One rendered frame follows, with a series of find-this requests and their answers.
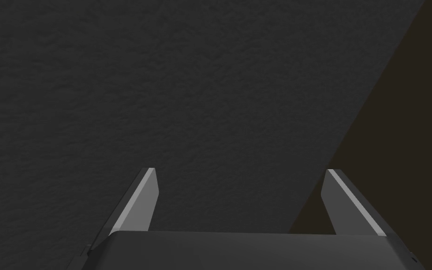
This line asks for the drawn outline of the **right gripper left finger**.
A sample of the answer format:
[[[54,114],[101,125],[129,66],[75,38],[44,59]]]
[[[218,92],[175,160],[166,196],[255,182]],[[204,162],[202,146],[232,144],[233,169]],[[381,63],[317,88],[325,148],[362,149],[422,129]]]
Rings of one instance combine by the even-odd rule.
[[[125,190],[90,246],[94,250],[116,231],[147,231],[159,196],[155,168],[142,168]]]

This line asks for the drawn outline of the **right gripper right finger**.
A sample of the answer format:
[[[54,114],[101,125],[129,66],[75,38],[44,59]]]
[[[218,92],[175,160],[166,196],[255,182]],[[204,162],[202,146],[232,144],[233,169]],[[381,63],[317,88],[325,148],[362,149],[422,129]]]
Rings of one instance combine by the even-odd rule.
[[[336,234],[397,236],[342,170],[326,170],[320,195]]]

